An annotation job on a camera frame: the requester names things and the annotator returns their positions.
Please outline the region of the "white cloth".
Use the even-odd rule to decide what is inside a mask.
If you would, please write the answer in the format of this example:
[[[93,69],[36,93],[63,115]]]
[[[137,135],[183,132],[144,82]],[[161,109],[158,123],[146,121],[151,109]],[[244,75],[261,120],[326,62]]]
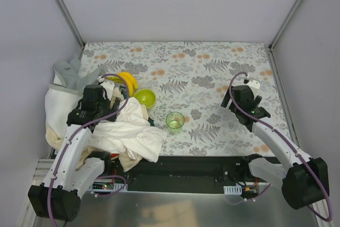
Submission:
[[[56,150],[61,148],[66,132],[68,114],[81,99],[74,90],[61,85],[49,84],[45,96],[46,140]],[[118,113],[114,122],[99,122],[88,147],[115,153],[126,152],[131,159],[138,156],[150,161],[158,161],[167,133],[152,127],[144,119],[143,107],[134,98],[129,98],[127,105]]]

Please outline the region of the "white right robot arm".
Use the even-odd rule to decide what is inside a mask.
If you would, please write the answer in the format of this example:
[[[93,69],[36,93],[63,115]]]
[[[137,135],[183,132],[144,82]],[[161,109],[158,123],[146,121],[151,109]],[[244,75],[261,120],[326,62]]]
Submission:
[[[275,165],[253,154],[244,159],[244,174],[257,177],[281,190],[293,209],[309,206],[329,197],[328,167],[322,158],[312,158],[275,127],[271,115],[259,106],[255,95],[259,82],[232,86],[221,106],[235,114],[238,121],[258,137],[279,160]]]

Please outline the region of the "cream cloth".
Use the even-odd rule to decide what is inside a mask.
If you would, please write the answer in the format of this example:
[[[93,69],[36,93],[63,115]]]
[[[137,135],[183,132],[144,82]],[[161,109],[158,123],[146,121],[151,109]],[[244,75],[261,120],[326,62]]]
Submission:
[[[67,115],[77,105],[80,96],[49,89],[45,96],[46,140],[50,146],[60,150],[65,135]],[[150,135],[146,128],[150,124],[143,118],[140,103],[132,97],[118,114],[114,122],[101,121],[95,127],[89,145],[82,152],[79,166],[95,149],[119,154],[124,171],[136,166],[148,152],[143,136]]]

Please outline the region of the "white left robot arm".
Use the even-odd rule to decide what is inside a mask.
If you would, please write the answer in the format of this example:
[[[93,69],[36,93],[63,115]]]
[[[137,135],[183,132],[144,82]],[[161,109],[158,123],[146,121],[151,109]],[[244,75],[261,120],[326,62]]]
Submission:
[[[109,113],[109,99],[101,85],[87,85],[83,96],[67,117],[62,146],[47,175],[32,185],[28,198],[39,217],[72,222],[80,209],[81,198],[102,174],[112,173],[110,153],[93,151],[85,159],[82,152],[95,126]]]

